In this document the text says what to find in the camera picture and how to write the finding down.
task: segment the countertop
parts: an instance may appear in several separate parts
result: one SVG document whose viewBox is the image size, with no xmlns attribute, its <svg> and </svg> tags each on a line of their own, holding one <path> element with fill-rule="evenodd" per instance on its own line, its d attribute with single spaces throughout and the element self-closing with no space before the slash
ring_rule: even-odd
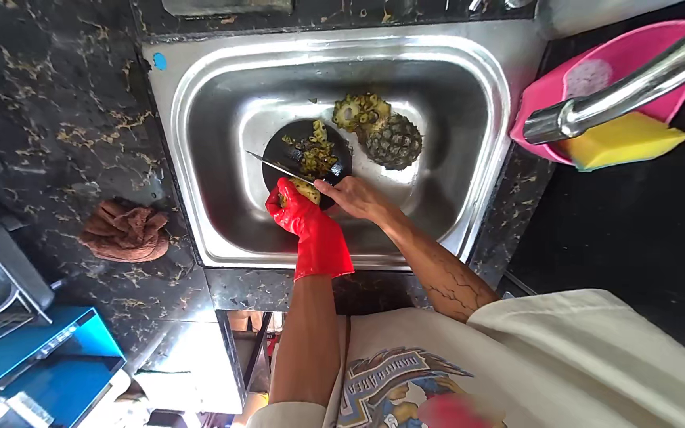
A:
<svg viewBox="0 0 685 428">
<path fill-rule="evenodd" d="M 73 275 L 58 303 L 96 306 L 136 370 L 179 321 L 217 323 L 215 309 L 286 310 L 291 272 L 203 269 L 193 256 L 174 177 L 138 61 L 140 39 L 328 27 L 400 25 L 488 17 L 469 1 L 314 2 L 290 16 L 180 20 L 159 1 L 0 1 L 0 205 L 28 224 L 15 238 L 47 281 Z M 471 268 L 495 284 L 538 204 L 553 166 L 509 151 Z M 94 258 L 77 242 L 102 200 L 121 197 L 167 212 L 170 249 L 123 264 Z M 412 274 L 359 272 L 336 279 L 338 313 L 428 306 Z"/>
</svg>

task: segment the blue sticker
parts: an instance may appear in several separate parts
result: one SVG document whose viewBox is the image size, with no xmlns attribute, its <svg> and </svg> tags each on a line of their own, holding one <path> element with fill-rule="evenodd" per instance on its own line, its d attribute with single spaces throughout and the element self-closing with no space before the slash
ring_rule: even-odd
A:
<svg viewBox="0 0 685 428">
<path fill-rule="evenodd" d="M 165 70 L 168 67 L 168 62 L 165 59 L 165 55 L 162 53 L 157 53 L 152 56 L 152 62 L 158 70 Z"/>
</svg>

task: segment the bare hand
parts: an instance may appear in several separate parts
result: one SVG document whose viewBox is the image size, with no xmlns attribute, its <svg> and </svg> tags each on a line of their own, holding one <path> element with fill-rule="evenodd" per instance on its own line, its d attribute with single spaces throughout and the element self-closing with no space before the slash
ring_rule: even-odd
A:
<svg viewBox="0 0 685 428">
<path fill-rule="evenodd" d="M 335 187 L 326 181 L 316 180 L 314 186 L 357 219 L 371 220 L 382 226 L 387 219 L 400 214 L 400 209 L 385 195 L 360 178 L 347 176 Z"/>
</svg>

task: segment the cloth rag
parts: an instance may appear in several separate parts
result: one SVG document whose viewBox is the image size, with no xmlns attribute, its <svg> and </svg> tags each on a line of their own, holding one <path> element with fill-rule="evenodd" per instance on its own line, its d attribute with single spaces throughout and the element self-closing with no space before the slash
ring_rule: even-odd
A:
<svg viewBox="0 0 685 428">
<path fill-rule="evenodd" d="M 112 199 L 103 200 L 78 236 L 94 256 L 136 263 L 159 258 L 168 250 L 164 212 L 146 206 L 127 209 Z"/>
</svg>

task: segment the kitchen knife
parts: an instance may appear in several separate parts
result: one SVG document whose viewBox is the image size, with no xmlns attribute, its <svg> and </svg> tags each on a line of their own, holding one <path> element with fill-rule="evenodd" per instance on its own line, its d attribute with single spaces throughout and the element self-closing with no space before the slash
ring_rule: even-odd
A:
<svg viewBox="0 0 685 428">
<path fill-rule="evenodd" d="M 280 170 L 281 172 L 283 172 L 283 173 L 289 175 L 290 177 L 297 178 L 298 180 L 303 180 L 303 181 L 305 181 L 306 183 L 310 184 L 311 186 L 314 185 L 314 182 L 313 182 L 313 181 L 308 180 L 308 179 L 305 178 L 305 177 L 301 177 L 300 175 L 298 175 L 298 174 L 296 174 L 296 173 L 294 173 L 294 172 L 288 170 L 286 167 L 283 167 L 283 166 L 277 165 L 277 164 L 273 164 L 273 163 L 269 162 L 268 160 L 265 160 L 262 156 L 256 155 L 256 154 L 253 153 L 252 151 L 248 151 L 248 150 L 245 150 L 245 151 L 246 151 L 247 153 L 250 153 L 252 156 L 254 156 L 255 159 L 258 159 L 259 161 L 263 162 L 264 164 L 269 165 L 271 168 Z"/>
</svg>

